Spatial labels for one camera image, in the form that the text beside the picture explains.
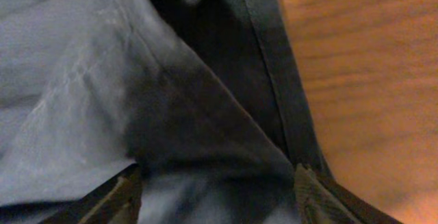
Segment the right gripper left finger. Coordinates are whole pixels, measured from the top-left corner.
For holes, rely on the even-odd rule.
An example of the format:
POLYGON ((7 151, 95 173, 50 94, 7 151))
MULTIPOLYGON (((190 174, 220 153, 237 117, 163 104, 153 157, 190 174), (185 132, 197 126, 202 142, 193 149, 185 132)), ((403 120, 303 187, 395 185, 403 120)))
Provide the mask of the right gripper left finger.
POLYGON ((132 164, 42 224, 136 224, 142 205, 142 175, 132 164))

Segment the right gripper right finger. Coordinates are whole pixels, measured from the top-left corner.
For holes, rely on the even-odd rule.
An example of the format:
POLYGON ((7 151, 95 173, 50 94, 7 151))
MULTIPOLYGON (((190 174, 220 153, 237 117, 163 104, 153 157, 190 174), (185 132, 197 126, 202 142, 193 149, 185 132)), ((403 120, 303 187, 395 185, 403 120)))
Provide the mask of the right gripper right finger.
POLYGON ((304 224, 401 224, 307 165, 298 164, 294 176, 298 212, 304 224))

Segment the navy blue shorts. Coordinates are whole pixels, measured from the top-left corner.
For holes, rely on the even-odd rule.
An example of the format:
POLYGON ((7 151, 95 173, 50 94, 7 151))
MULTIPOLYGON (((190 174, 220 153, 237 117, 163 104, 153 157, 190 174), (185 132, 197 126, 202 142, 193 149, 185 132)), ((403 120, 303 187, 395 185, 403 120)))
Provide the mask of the navy blue shorts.
POLYGON ((140 223, 298 223, 327 172, 278 0, 1 0, 1 222, 130 164, 140 223))

